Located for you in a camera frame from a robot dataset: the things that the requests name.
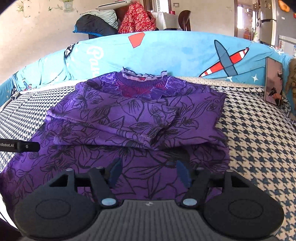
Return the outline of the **purple floral garment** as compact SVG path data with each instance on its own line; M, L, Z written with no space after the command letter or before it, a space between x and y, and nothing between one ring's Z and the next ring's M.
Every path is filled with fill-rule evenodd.
M16 154L1 172L7 207L61 172L85 173L120 158L113 193L119 200L181 200L177 161L213 173L229 165L226 137L216 124L226 94L162 73L128 70L81 82L47 111L32 136L36 153Z

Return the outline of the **houndstooth sofa seat cover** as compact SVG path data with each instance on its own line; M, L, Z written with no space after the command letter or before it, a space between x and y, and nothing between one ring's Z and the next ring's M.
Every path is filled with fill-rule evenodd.
M267 192L283 207L278 238L295 240L295 125L287 100L280 107L263 100L263 87L223 80L187 78L227 94L218 122L227 136L230 167ZM42 125L46 111L73 91L75 81L20 94L1 112L1 137L28 140Z

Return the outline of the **blue cartoon sofa back cover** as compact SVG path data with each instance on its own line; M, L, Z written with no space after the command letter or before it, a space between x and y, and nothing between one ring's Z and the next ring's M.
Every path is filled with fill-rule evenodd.
M90 79L122 68L264 85L267 58L278 61L288 77L290 55L245 39L185 31L110 35L71 44L20 69L1 84L1 103L13 90Z

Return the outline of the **dark blue-trimmed jacket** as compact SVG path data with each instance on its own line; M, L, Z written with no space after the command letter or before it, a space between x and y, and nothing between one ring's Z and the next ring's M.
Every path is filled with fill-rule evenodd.
M74 25L73 33L88 35L88 39L116 35L118 30L94 15L81 16Z

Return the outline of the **white tablecloth dining table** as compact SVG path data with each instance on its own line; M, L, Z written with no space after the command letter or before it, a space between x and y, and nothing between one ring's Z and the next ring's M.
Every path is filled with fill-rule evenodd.
M163 12L152 12L152 15L156 19L156 27L159 30L180 29L177 15Z

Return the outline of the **light green striped cloth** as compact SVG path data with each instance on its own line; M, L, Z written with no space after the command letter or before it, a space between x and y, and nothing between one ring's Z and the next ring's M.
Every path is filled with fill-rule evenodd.
M110 26L115 28L116 30L118 29L118 20L117 20L117 15L114 9L107 9L107 10L93 9L93 10L81 13L80 15L81 16L83 15L97 16L102 20L104 20L106 23L108 23Z

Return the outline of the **red floral cloth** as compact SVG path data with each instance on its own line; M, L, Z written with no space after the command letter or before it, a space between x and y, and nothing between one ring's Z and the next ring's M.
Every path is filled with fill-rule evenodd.
M128 34L155 30L156 19L152 13L146 11L140 2L133 1L121 21L118 33Z

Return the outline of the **dark wooden chair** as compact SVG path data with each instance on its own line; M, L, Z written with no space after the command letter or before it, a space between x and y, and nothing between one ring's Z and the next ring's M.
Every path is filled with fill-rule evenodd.
M178 23L183 31L191 31L190 15L191 11L189 10L183 10L179 13Z

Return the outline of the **silver refrigerator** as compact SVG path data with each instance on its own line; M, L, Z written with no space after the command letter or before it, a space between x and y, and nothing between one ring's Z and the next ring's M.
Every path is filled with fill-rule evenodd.
M283 1L257 3L259 41L295 56L295 11Z

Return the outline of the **smartphone leaning on sofa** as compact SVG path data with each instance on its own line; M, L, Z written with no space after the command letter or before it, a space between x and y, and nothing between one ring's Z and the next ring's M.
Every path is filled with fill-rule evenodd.
M283 90L283 67L279 61L266 59L264 100L280 106Z

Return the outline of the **brown wooden door frame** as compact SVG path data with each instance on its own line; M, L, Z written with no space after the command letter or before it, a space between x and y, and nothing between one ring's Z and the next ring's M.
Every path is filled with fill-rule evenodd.
M234 36L242 39L253 40L256 13L251 0L234 1Z

